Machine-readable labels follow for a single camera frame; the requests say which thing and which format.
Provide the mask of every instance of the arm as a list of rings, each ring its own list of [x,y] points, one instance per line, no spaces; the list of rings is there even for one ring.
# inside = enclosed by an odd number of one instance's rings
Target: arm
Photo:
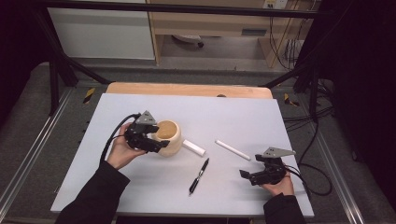
[[[56,223],[111,223],[129,181],[103,162],[77,198],[62,210]]]
[[[303,213],[294,196],[294,188],[289,172],[286,173],[279,183],[275,185],[265,184],[262,185],[262,188],[268,189],[274,196],[263,207],[266,223],[305,223]]]
[[[120,127],[120,135],[124,135],[128,125]],[[123,136],[116,138],[107,160],[99,165],[77,198],[64,208],[56,224],[111,223],[120,196],[130,182],[118,170],[145,153],[144,150],[130,149]]]

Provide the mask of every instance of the cup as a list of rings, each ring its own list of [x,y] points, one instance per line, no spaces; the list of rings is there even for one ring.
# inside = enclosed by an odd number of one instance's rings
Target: cup
[[[169,145],[161,148],[158,154],[164,157],[177,154],[183,144],[180,127],[172,120],[162,120],[158,122],[157,126],[160,129],[156,133],[152,133],[151,138],[156,141],[169,141]]]

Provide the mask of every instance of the metal bracket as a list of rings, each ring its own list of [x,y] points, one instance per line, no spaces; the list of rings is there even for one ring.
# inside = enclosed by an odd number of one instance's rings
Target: metal bracket
[[[295,155],[296,152],[292,150],[281,149],[277,147],[269,147],[262,154],[263,158],[280,158],[284,156],[292,156]]]
[[[145,125],[156,125],[157,121],[155,121],[154,117],[151,116],[148,110],[146,110],[137,120],[137,124],[145,124]]]

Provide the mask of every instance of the white cabinet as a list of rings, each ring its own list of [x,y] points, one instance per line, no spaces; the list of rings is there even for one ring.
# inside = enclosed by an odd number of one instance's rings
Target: white cabinet
[[[70,57],[154,60],[147,12],[49,8],[49,14]]]

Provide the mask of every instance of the metal rail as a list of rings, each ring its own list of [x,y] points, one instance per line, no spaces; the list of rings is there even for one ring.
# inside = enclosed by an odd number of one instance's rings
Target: metal rail
[[[67,88],[64,91],[58,109],[51,117],[47,119],[47,122],[45,123],[44,127],[41,129],[41,132],[35,139],[35,142],[32,144],[29,152],[26,154],[23,162],[18,168],[18,171],[12,177],[6,190],[3,192],[0,198],[0,223],[5,218],[9,207],[14,202],[14,199],[16,198],[18,192],[20,191],[26,177],[29,175],[33,165],[35,164],[36,159],[40,155],[41,149],[46,144],[52,130],[54,129],[60,116],[64,112],[64,109],[67,105],[67,102],[73,90],[74,90],[73,88]]]
[[[298,97],[299,97],[299,102],[302,102],[302,106],[305,114],[309,114],[306,100],[303,97],[300,96]],[[315,127],[312,122],[310,123],[310,127],[314,132]],[[345,181],[342,172],[338,168],[338,165],[334,157],[332,156],[332,153],[326,143],[323,134],[319,130],[317,134],[317,142],[318,142],[319,152],[322,156],[324,164],[326,165],[326,168],[329,171],[329,176],[332,180],[335,190],[338,193],[338,197],[341,201],[341,204],[344,206],[344,209],[346,211],[346,216],[348,217],[349,222],[351,224],[363,224],[364,219],[363,216],[361,215],[361,210],[356,205],[355,199],[353,198],[352,193],[349,190],[347,182]]]

